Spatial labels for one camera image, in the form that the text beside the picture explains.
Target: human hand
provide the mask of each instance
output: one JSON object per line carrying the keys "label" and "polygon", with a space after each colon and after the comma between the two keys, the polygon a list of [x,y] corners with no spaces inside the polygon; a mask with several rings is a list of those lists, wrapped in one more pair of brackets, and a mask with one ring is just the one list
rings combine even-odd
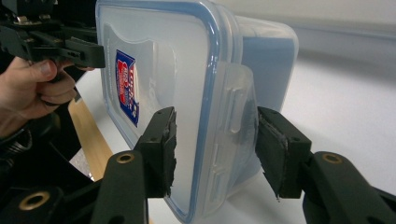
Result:
{"label": "human hand", "polygon": [[[21,58],[12,61],[0,76],[0,137],[14,133],[29,119],[48,115],[76,96],[75,81],[64,71],[71,65],[51,60],[32,65]],[[49,82],[56,75],[60,80]]]}

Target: container label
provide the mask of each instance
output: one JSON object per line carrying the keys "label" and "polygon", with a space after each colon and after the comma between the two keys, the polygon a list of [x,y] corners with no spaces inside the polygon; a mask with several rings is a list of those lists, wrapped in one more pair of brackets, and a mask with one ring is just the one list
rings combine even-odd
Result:
{"label": "container label", "polygon": [[139,121],[139,102],[137,97],[137,73],[135,59],[120,50],[116,56],[116,82],[120,108],[137,127]]}

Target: brass screw hole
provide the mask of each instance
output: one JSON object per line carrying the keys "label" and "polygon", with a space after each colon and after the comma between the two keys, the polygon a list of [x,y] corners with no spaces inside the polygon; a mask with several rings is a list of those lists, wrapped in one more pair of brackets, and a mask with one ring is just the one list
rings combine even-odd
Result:
{"label": "brass screw hole", "polygon": [[47,191],[39,191],[24,198],[20,203],[20,209],[23,211],[33,210],[43,205],[50,198]]}
{"label": "brass screw hole", "polygon": [[343,162],[343,159],[341,159],[341,157],[332,154],[332,153],[326,153],[323,154],[323,160],[325,160],[326,162],[332,163],[332,164],[340,164]]}
{"label": "brass screw hole", "polygon": [[118,163],[127,163],[134,160],[134,155],[131,153],[124,153],[122,155],[119,155],[117,157],[117,162]]}

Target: finger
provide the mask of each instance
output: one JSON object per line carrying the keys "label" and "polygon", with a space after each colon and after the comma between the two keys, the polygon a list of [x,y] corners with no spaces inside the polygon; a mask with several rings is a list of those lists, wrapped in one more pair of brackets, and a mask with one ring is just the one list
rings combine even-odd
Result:
{"label": "finger", "polygon": [[11,75],[8,79],[11,86],[23,88],[33,83],[52,80],[56,76],[57,68],[51,60],[45,60],[29,66],[29,63],[24,59],[15,58],[10,64],[7,73]]}
{"label": "finger", "polygon": [[40,95],[57,96],[75,88],[75,80],[65,72],[60,73],[58,77],[60,77],[60,79],[57,82],[38,83],[36,92]]}
{"label": "finger", "polygon": [[70,60],[57,62],[57,66],[58,66],[59,70],[64,70],[64,68],[70,67],[70,66],[73,66],[73,65],[74,65],[74,63],[72,61],[70,61]]}
{"label": "finger", "polygon": [[47,106],[56,106],[71,101],[73,98],[76,97],[76,95],[77,93],[75,90],[70,90],[56,96],[42,95],[41,100],[44,101]]}
{"label": "finger", "polygon": [[31,106],[27,107],[26,109],[20,110],[18,113],[21,117],[26,119],[38,119],[45,115],[48,115],[58,107],[58,105],[46,105],[45,102],[37,96],[36,100],[32,102]]}

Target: plastic food container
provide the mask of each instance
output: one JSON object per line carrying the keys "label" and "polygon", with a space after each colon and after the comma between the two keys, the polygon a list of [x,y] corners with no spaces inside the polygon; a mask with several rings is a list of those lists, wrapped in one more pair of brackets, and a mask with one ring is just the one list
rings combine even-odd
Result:
{"label": "plastic food container", "polygon": [[260,170],[257,106],[280,109],[295,33],[208,1],[99,0],[96,22],[108,114],[133,148],[152,115],[174,106],[177,168],[165,200],[183,223],[210,215]]}

